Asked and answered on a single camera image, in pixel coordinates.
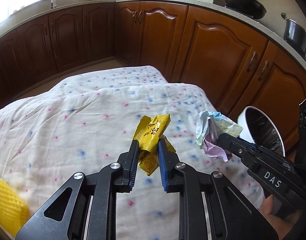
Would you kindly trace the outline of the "yellow snack wrapper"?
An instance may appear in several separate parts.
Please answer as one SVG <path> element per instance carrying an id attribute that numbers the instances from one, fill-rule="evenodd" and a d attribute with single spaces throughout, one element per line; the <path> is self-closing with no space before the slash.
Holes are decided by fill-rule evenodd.
<path id="1" fill-rule="evenodd" d="M 158 141 L 165 139 L 167 149 L 176 152 L 172 144 L 164 134 L 171 121 L 170 114 L 157 115 L 154 118 L 144 115 L 135 131 L 133 140 L 139 142 L 139 167 L 151 176 L 159 167 L 158 161 Z"/>

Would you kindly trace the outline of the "black frying pan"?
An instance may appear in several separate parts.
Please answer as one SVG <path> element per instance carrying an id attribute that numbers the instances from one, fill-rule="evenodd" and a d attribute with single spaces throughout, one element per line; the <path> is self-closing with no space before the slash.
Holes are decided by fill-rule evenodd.
<path id="1" fill-rule="evenodd" d="M 254 20 L 262 19 L 267 10 L 257 0 L 225 0 L 226 7 L 244 14 Z"/>

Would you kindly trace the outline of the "pastel paper ball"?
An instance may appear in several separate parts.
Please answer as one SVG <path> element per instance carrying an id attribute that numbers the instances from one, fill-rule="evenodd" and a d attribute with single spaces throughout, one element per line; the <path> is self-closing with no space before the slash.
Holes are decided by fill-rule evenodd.
<path id="1" fill-rule="evenodd" d="M 229 161 L 231 154 L 216 146 L 219 135 L 228 133 L 237 138 L 243 128 L 220 112 L 201 111 L 194 119 L 196 123 L 195 142 L 205 154 L 213 159 Z"/>

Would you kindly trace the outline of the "brown wooden base cabinets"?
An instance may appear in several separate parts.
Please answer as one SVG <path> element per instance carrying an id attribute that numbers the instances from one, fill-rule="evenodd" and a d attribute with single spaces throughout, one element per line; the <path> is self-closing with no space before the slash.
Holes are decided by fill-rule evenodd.
<path id="1" fill-rule="evenodd" d="M 0 108 L 40 81 L 109 57 L 201 87 L 230 118 L 261 109 L 287 150 L 299 139 L 306 62 L 254 20 L 190 2 L 82 3 L 15 25 L 0 37 Z"/>

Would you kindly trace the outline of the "white rimmed trash bin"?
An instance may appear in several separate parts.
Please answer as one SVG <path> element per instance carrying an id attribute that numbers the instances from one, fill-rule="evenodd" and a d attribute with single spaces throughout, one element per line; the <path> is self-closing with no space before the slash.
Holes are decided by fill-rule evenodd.
<path id="1" fill-rule="evenodd" d="M 241 139 L 285 156 L 282 137 L 272 120 L 263 111 L 247 106 L 238 116 L 237 124 L 243 128 L 239 135 Z"/>

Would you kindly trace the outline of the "black cooking pot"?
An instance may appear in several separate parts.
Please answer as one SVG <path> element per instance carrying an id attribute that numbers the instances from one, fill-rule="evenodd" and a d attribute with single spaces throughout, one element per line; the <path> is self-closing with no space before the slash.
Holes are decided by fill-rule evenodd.
<path id="1" fill-rule="evenodd" d="M 286 22 L 284 40 L 302 57 L 306 56 L 306 31 L 294 20 L 287 18 L 282 12 L 281 17 Z"/>

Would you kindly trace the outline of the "white floral tablecloth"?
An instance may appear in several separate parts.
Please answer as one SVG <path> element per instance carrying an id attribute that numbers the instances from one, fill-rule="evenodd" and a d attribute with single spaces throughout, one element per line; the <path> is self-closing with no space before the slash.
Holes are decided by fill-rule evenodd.
<path id="1" fill-rule="evenodd" d="M 195 118 L 213 111 L 205 92 L 168 83 L 154 67 L 127 67 L 67 77 L 50 90 L 0 109 L 0 179 L 34 214 L 75 172 L 98 172 L 130 147 L 143 116 L 170 115 L 165 136 L 181 161 L 221 171 L 255 206 L 261 186 L 237 157 L 208 157 L 195 143 Z"/>

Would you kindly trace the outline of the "yellow textured sponge cloth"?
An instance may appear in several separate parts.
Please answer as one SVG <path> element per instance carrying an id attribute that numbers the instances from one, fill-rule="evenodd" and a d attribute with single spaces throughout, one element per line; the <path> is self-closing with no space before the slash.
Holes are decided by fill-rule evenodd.
<path id="1" fill-rule="evenodd" d="M 0 179 L 0 226 L 15 237 L 29 218 L 27 204 Z"/>

